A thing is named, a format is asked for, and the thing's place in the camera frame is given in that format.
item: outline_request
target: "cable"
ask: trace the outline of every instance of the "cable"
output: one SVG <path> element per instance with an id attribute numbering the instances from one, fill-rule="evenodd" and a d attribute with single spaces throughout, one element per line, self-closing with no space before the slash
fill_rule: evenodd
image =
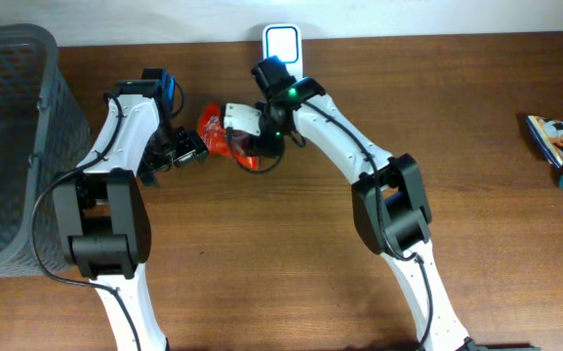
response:
<path id="1" fill-rule="evenodd" d="M 114 103 L 116 104 L 116 107 L 118 108 L 117 122 L 116 122 L 116 128 L 114 129 L 114 133 L 112 134 L 112 137 L 110 138 L 109 142 L 107 143 L 107 146 L 105 147 L 105 149 L 102 152 L 96 151 L 97 152 L 97 158 L 95 158 L 94 160 L 92 160 L 92 161 L 90 161 L 90 162 L 88 162 L 88 163 L 86 163 L 82 166 L 78 166 L 78 167 L 76 167 L 76 168 L 74 168 L 74 169 L 72 169 L 68 172 L 65 172 L 62 175 L 59 175 L 55 180 L 53 180 L 51 183 L 49 183 L 49 185 L 47 185 L 47 187 L 40 193 L 38 198 L 36 198 L 36 202 L 34 203 L 34 207 L 33 207 L 32 212 L 31 212 L 31 218 L 30 218 L 30 221 L 29 221 L 29 246 L 31 247 L 31 253 L 33 255 L 34 261 L 38 265 L 38 268 L 43 273 L 43 275 L 45 275 L 47 278 L 50 278 L 50 279 L 52 279 L 56 282 L 69 284 L 69 285 L 76 286 L 76 287 L 85 287 L 85 288 L 93 288 L 93 289 L 103 290 L 103 291 L 110 293 L 112 296 L 114 296 L 114 298 L 116 299 L 116 302 L 118 302 L 118 305 L 120 306 L 121 310 L 123 311 L 123 314 L 125 315 L 125 319 L 127 319 L 127 323 L 129 323 L 129 326 L 132 329 L 132 333 L 134 334 L 134 340 L 136 341 L 136 347 L 137 347 L 138 351 L 141 351 L 141 341 L 138 337 L 138 331 L 136 330 L 136 326 L 134 325 L 134 321 L 132 320 L 132 317 L 130 316 L 129 312 L 127 311 L 127 307 L 125 306 L 125 303 L 123 302 L 123 299 L 118 294 L 118 291 L 116 289 L 113 289 L 111 287 L 101 285 L 101 284 L 81 282 L 81 281 L 76 281 L 76 280 L 72 280 L 72 279 L 62 278 L 62 277 L 55 275 L 54 273 L 50 272 L 49 269 L 47 269 L 47 267 L 44 265 L 44 263 L 40 259 L 40 256 L 38 255 L 38 248 L 36 248 L 36 238 L 35 238 L 36 233 L 35 233 L 35 227 L 34 226 L 35 226 L 36 217 L 38 215 L 38 208 L 40 207 L 40 204 L 45 200 L 45 198 L 58 185 L 62 184 L 63 182 L 65 182 L 65 181 L 71 179 L 72 177 L 78 175 L 80 172 L 82 172 L 82 171 L 96 165 L 100 161 L 102 161 L 103 158 L 105 157 L 105 155 L 112 148 L 112 145 L 114 144 L 114 142 L 116 141 L 116 138 L 118 137 L 118 133 L 121 129 L 122 120 L 125 117 L 125 115 L 123 114 L 123 108 L 122 108 L 120 102 L 118 101 L 118 98 L 113 93 L 110 93 L 110 92 L 104 93 L 103 97 L 105 98 L 106 102 L 108 102 L 108 100 L 111 98 L 114 101 Z"/>
<path id="2" fill-rule="evenodd" d="M 359 140 L 359 138 L 355 134 L 353 134 L 345 125 L 340 123 L 340 121 L 336 120 L 335 117 L 329 115 L 328 113 L 326 113 L 321 108 L 317 107 L 316 105 L 314 105 L 311 102 L 305 101 L 305 102 L 303 102 L 303 104 L 310 107 L 314 111 L 318 112 L 328 122 L 333 123 L 338 128 L 340 128 L 342 131 L 344 131 L 357 144 L 357 146 L 359 147 L 361 152 L 364 155 L 366 155 L 366 160 L 368 160 L 368 162 L 370 163 L 370 166 L 372 167 L 372 170 L 373 170 L 373 173 L 374 173 L 373 178 L 374 178 L 374 183 L 375 183 L 375 201 L 377 202 L 377 220 L 379 222 L 379 229 L 380 229 L 382 236 L 384 238 L 385 246 L 389 250 L 391 255 L 398 260 L 402 260 L 402 261 L 406 261 L 406 262 L 414 260 L 420 266 L 420 270 L 422 272 L 422 276 L 423 276 L 423 279 L 424 279 L 424 286 L 426 288 L 426 295 L 428 296 L 428 321 L 426 323 L 426 329 L 424 330 L 424 334 L 422 336 L 422 339 L 420 340 L 420 347 L 418 348 L 419 351 L 423 350 L 423 346 L 426 343 L 426 340 L 428 339 L 428 334 L 430 333 L 430 325 L 432 323 L 432 316 L 433 316 L 433 301 L 432 301 L 432 291 L 430 289 L 430 283 L 428 282 L 428 276 L 426 275 L 426 269 L 424 267 L 424 260 L 422 259 L 422 257 L 420 255 L 418 255 L 418 253 L 411 253 L 409 256 L 405 256 L 404 254 L 395 251 L 393 249 L 393 247 L 391 246 L 391 243 L 389 242 L 389 238 L 387 238 L 387 236 L 385 235 L 385 229 L 384 229 L 384 224 L 383 224 L 383 220 L 382 220 L 382 194 L 381 194 L 381 185 L 380 185 L 380 182 L 379 182 L 379 169 L 377 168 L 377 164 L 374 161 L 374 157 L 366 149 L 366 147 L 363 145 L 361 140 Z"/>
<path id="3" fill-rule="evenodd" d="M 266 173 L 274 170 L 277 166 L 279 166 L 279 164 L 281 163 L 281 160 L 283 159 L 283 155 L 285 154 L 285 142 L 283 142 L 282 143 L 283 146 L 281 148 L 281 154 L 279 155 L 279 157 L 277 157 L 277 159 L 274 161 L 274 163 L 265 170 L 254 171 L 254 170 L 251 170 L 248 167 L 242 165 L 240 160 L 238 160 L 237 156 L 235 156 L 235 152 L 233 151 L 233 145 L 232 145 L 232 142 L 231 142 L 232 140 L 233 140 L 233 129 L 227 128 L 226 129 L 226 144 L 229 146 L 229 152 L 231 153 L 231 156 L 233 156 L 235 163 L 238 164 L 238 167 L 240 167 L 242 170 L 244 170 L 244 171 L 246 171 L 250 174 L 263 175 L 263 174 L 266 174 Z"/>
<path id="4" fill-rule="evenodd" d="M 179 116 L 179 114 L 181 113 L 181 111 L 183 110 L 183 105 L 185 104 L 185 93 L 183 92 L 183 89 L 181 88 L 181 85 L 179 83 L 177 83 L 177 80 L 173 79 L 173 82 L 175 82 L 175 85 L 177 86 L 177 89 L 179 89 L 180 91 L 180 96 L 181 96 L 181 104 L 180 107 L 177 109 L 177 111 L 171 113 L 171 119 L 175 118 L 177 116 Z"/>

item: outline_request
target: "gray plastic container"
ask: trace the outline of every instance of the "gray plastic container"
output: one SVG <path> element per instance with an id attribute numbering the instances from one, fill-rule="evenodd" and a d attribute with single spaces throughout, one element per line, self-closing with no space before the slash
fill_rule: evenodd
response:
<path id="1" fill-rule="evenodd" d="M 91 146 L 88 122 L 58 70 L 58 46 L 44 28 L 0 26 L 0 277 L 38 274 L 28 245 L 34 201 L 56 172 Z M 49 196 L 36 219 L 46 266 L 64 262 Z"/>

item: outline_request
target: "white backdrop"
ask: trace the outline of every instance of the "white backdrop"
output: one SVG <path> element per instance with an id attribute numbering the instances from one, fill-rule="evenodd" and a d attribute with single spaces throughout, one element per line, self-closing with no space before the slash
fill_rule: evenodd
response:
<path id="1" fill-rule="evenodd" d="M 290 21 L 303 38 L 563 30 L 563 0 L 0 0 L 62 46 L 259 40 Z"/>

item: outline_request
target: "red snack bag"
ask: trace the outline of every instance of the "red snack bag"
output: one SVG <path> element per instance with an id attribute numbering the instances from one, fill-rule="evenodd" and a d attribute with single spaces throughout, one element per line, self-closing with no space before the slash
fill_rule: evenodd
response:
<path id="1" fill-rule="evenodd" d="M 210 155 L 221 155 L 232 158 L 229 145 L 226 143 L 225 130 L 221 123 L 221 109 L 217 103 L 211 102 L 205 107 L 205 110 L 199 118 L 196 133 L 198 133 L 203 142 L 205 142 L 205 145 L 210 151 Z M 235 136 L 233 139 L 239 142 L 240 137 Z M 244 167 L 253 171 L 258 169 L 260 165 L 259 158 L 242 156 L 235 146 L 233 146 L 233 154 Z"/>

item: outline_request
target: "wooden table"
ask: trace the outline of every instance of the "wooden table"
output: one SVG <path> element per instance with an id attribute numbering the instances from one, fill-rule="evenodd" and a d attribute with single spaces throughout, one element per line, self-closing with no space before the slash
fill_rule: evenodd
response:
<path id="1" fill-rule="evenodd" d="M 563 191 L 522 116 L 563 119 L 563 33 L 305 41 L 304 72 L 376 144 L 420 163 L 436 260 L 480 343 L 563 350 Z M 60 70 L 96 133 L 101 93 L 144 67 L 210 101 L 261 98 L 260 43 L 62 48 Z M 340 350 L 413 340 L 393 274 L 352 222 L 341 173 L 313 145 L 269 175 L 210 157 L 145 188 L 148 283 L 177 350 Z M 78 277 L 69 271 L 69 277 Z M 0 350 L 110 350 L 97 294 L 0 280 Z"/>

